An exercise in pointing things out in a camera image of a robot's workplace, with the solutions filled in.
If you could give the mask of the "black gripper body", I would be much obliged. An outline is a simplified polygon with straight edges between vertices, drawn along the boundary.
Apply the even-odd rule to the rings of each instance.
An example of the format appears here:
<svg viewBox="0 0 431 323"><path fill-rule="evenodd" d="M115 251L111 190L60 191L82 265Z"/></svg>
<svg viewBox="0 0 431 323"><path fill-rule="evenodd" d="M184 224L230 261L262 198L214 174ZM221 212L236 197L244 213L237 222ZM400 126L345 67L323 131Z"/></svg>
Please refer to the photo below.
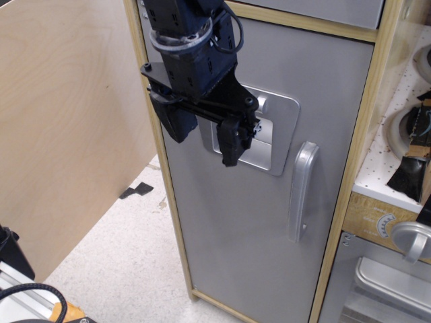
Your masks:
<svg viewBox="0 0 431 323"><path fill-rule="evenodd" d="M150 42L162 57L141 72L150 91L181 99L196 118L217 124L237 118L252 135L258 127L255 97L236 79L235 15L151 15Z"/></svg>

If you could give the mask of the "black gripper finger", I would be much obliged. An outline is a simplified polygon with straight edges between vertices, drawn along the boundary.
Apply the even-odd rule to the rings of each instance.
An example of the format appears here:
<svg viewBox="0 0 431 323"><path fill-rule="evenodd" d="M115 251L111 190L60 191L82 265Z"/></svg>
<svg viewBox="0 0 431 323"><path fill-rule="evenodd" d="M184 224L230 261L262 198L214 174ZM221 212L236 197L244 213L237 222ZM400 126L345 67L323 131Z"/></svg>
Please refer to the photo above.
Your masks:
<svg viewBox="0 0 431 323"><path fill-rule="evenodd" d="M177 143L182 143L197 127L196 116L183 109L180 98L151 91L150 100L160 122Z"/></svg>
<svg viewBox="0 0 431 323"><path fill-rule="evenodd" d="M226 167L238 164L241 155L251 147L252 135L237 118L226 118L217 126L217 138Z"/></svg>

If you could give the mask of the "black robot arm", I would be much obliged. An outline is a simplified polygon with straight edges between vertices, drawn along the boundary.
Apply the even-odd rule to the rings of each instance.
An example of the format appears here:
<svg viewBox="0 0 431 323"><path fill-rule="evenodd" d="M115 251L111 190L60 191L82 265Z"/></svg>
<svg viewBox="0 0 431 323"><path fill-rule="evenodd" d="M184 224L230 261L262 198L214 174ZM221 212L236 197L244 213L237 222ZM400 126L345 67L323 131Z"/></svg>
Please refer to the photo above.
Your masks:
<svg viewBox="0 0 431 323"><path fill-rule="evenodd" d="M199 117L217 124L223 164L236 166L250 149L259 119L256 97L235 76L244 41L240 20L224 1L145 1L150 42L162 62L145 63L153 108L168 134L183 142Z"/></svg>

